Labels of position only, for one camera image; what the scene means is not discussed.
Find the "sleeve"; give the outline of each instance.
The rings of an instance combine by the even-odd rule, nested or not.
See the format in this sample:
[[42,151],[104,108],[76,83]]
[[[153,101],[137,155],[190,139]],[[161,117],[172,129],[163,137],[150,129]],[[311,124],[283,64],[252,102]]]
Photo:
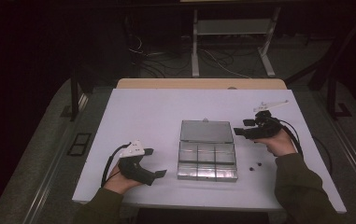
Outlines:
[[108,189],[99,189],[93,199],[84,204],[73,218],[73,224],[120,223],[123,196]]
[[309,170],[297,153],[276,159],[275,195],[288,213],[288,223],[342,223],[326,192],[321,178]]

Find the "table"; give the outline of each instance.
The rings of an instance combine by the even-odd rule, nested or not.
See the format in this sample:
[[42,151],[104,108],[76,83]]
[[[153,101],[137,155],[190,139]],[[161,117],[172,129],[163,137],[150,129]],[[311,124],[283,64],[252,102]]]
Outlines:
[[[294,96],[281,85],[280,80],[194,78],[192,81],[199,84],[200,80],[208,82],[208,85],[203,84],[201,90],[196,90],[188,79],[142,80],[144,89],[127,89],[139,87],[141,80],[123,79],[110,96],[73,200],[81,203],[89,201],[99,188],[108,156],[115,148],[139,139],[144,147],[154,148],[153,155],[145,157],[141,165],[152,172],[168,171],[151,187],[142,186],[127,192],[124,203],[163,208],[280,210],[273,191],[275,158],[263,145],[234,135],[238,180],[236,183],[221,183],[178,180],[178,143],[183,119],[230,121],[232,128],[242,127],[242,119],[253,118],[253,108],[261,101],[288,100],[287,105],[271,109],[271,113],[295,127],[306,164],[322,178],[323,187],[337,212],[346,212]],[[245,89],[249,82],[255,81],[263,86],[262,90],[225,89],[232,85]],[[166,89],[165,84],[174,89]],[[257,162],[261,162],[262,166],[258,167]]]

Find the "person's left hand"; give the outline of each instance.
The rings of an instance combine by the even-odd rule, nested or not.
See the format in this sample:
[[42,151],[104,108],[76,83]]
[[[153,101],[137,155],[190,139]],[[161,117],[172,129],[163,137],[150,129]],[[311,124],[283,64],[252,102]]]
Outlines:
[[137,182],[133,179],[128,179],[120,173],[119,163],[113,167],[109,175],[110,179],[103,186],[104,189],[112,190],[119,194],[124,194],[128,189],[142,185],[142,183]]

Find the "white plastic part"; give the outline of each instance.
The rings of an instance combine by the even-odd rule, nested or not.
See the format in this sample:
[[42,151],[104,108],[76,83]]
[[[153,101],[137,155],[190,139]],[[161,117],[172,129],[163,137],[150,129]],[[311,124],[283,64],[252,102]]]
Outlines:
[[264,103],[262,102],[259,107],[256,107],[253,109],[254,112],[259,112],[259,111],[265,111],[269,110],[271,108],[281,106],[281,105],[286,105],[289,101],[286,100],[284,102],[273,102],[273,103]]
[[139,140],[135,140],[133,143],[131,143],[131,145],[122,150],[122,153],[120,153],[120,158],[143,155],[145,155],[145,149],[143,149]]

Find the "person's right hand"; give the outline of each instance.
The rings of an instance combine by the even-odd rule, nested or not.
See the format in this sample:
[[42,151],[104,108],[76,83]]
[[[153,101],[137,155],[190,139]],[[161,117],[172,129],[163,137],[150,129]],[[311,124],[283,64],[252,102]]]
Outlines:
[[283,129],[272,137],[252,139],[252,141],[266,144],[268,151],[278,157],[296,153],[296,149],[293,146],[291,138]]

